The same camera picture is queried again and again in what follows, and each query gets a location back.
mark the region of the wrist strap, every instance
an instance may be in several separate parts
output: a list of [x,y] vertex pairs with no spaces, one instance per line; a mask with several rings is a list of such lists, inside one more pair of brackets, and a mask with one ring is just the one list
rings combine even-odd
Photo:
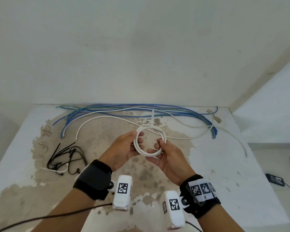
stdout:
[[216,195],[213,185],[206,181],[201,175],[194,175],[180,185],[181,196],[187,200],[189,207],[184,208],[195,218],[206,214],[216,204],[221,204]]
[[79,175],[73,188],[83,191],[93,200],[105,200],[111,183],[111,168],[99,160],[94,160]]

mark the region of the black power adapter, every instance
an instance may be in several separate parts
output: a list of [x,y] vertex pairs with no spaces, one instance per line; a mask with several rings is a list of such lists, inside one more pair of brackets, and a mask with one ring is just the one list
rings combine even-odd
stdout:
[[274,183],[276,185],[279,185],[281,187],[285,186],[285,182],[282,178],[279,178],[279,177],[271,175],[271,174],[265,174],[265,176],[269,182]]

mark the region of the white sensor box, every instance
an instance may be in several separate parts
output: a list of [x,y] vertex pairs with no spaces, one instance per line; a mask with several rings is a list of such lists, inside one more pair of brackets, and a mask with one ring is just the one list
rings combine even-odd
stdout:
[[117,180],[113,208],[115,210],[128,211],[131,199],[132,177],[120,175]]
[[185,217],[176,191],[165,191],[162,196],[164,224],[167,230],[175,230],[185,226]]

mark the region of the black wrist strap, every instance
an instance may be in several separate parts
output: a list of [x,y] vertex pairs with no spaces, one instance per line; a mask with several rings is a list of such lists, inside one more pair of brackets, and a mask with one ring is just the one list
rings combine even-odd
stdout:
[[199,203],[195,201],[195,197],[193,196],[192,191],[190,190],[190,187],[188,185],[189,182],[202,179],[203,177],[201,175],[193,175],[189,179],[185,180],[179,187],[181,194],[180,196],[183,196],[184,199],[187,200],[187,203],[189,204],[189,207],[184,208],[184,210],[187,213],[191,213],[194,215],[195,218],[199,219],[204,214],[206,214],[209,210],[211,210],[216,204],[221,204],[220,200],[217,197],[214,197],[213,199],[208,199],[205,202]]
[[83,191],[93,200],[105,200],[111,183],[111,168],[99,160],[94,160],[79,175],[73,188]]

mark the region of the left hand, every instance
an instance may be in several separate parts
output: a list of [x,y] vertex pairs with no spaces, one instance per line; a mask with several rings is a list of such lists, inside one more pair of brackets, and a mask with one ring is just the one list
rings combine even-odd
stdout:
[[[133,145],[136,137],[136,130],[122,134],[116,138],[111,146],[100,156],[99,161],[107,164],[113,172],[122,167],[133,156],[139,155]],[[138,138],[138,143],[143,143],[143,138]]]

